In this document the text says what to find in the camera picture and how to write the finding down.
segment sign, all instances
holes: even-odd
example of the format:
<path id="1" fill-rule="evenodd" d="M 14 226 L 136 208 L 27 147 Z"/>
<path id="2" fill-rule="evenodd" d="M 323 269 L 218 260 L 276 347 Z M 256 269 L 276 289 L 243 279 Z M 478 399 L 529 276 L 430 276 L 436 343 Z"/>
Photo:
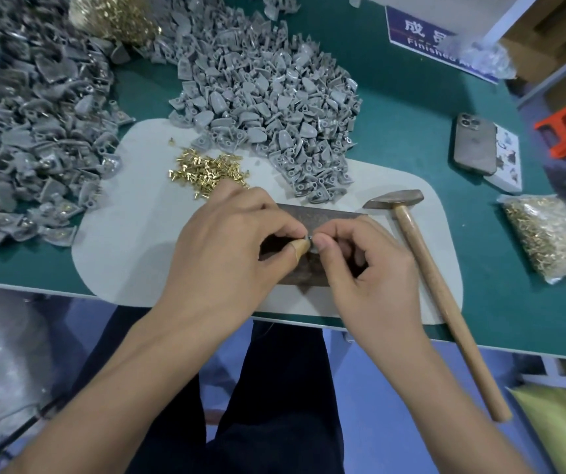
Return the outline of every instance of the sign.
<path id="1" fill-rule="evenodd" d="M 453 32 L 390 6 L 386 7 L 386 23 L 388 24 L 388 38 L 393 45 L 399 45 L 407 50 L 471 73 L 491 83 L 498 82 L 498 78 L 495 76 L 484 74 L 471 65 L 448 56 L 436 48 L 442 39 L 454 36 Z"/>

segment wooden hammer handle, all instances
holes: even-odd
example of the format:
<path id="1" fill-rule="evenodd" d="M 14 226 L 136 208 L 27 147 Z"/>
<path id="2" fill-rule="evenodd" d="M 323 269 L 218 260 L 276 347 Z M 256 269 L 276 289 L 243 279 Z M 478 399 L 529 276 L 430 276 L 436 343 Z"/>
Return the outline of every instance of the wooden hammer handle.
<path id="1" fill-rule="evenodd" d="M 436 266 L 410 210 L 406 206 L 397 206 L 395 215 L 419 264 L 429 292 L 463 354 L 491 418 L 495 422 L 506 422 L 512 419 L 513 414 L 485 364 L 456 300 Z"/>

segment workbench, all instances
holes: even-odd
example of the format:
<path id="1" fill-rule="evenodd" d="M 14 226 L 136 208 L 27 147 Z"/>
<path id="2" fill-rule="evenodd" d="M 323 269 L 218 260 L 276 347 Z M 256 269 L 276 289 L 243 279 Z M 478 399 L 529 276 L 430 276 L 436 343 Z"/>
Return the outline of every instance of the workbench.
<path id="1" fill-rule="evenodd" d="M 476 342 L 566 357 L 566 279 L 546 284 L 531 269 L 496 204 L 500 192 L 449 162 L 453 119 L 460 112 L 477 114 L 520 136 L 524 191 L 552 192 L 505 85 L 390 45 L 384 10 L 372 2 L 363 0 L 355 9 L 348 0 L 300 1 L 301 10 L 288 17 L 290 33 L 311 34 L 359 83 L 364 102 L 352 133 L 358 144 L 347 156 L 411 172 L 439 195 L 461 267 L 463 314 Z M 181 92 L 173 65 L 136 59 L 115 74 L 116 99 L 138 120 L 166 117 L 167 100 Z M 0 249 L 0 287 L 93 295 L 77 274 L 70 249 L 36 239 Z M 343 327 L 339 318 L 256 316 Z M 433 339 L 452 339 L 445 325 L 426 326 L 426 332 Z"/>

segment plastic bag of brass rivets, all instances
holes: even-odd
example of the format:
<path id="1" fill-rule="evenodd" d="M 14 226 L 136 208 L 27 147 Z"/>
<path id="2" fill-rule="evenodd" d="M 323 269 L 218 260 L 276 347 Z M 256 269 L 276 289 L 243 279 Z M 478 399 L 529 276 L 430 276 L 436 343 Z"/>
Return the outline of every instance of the plastic bag of brass rivets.
<path id="1" fill-rule="evenodd" d="M 74 27 L 100 39 L 144 45 L 158 32 L 149 0 L 70 0 Z"/>
<path id="2" fill-rule="evenodd" d="M 566 276 L 566 205 L 555 195 L 500 196 L 533 268 L 554 284 Z"/>
<path id="3" fill-rule="evenodd" d="M 241 171 L 239 162 L 242 157 L 220 154 L 217 158 L 202 156 L 193 148 L 187 148 L 176 158 L 177 168 L 169 170 L 171 181 L 187 182 L 195 190 L 195 199 L 208 198 L 217 183 L 224 178 L 232 179 L 247 187 L 248 171 Z"/>

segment hammer head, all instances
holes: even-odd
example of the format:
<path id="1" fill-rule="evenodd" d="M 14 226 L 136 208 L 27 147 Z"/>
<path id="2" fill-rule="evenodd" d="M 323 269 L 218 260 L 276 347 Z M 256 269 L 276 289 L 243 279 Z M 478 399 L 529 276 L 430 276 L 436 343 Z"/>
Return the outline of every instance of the hammer head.
<path id="1" fill-rule="evenodd" d="M 413 206 L 421 201 L 423 201 L 421 190 L 401 190 L 369 199 L 364 207 L 374 210 L 392 209 L 395 206 Z"/>

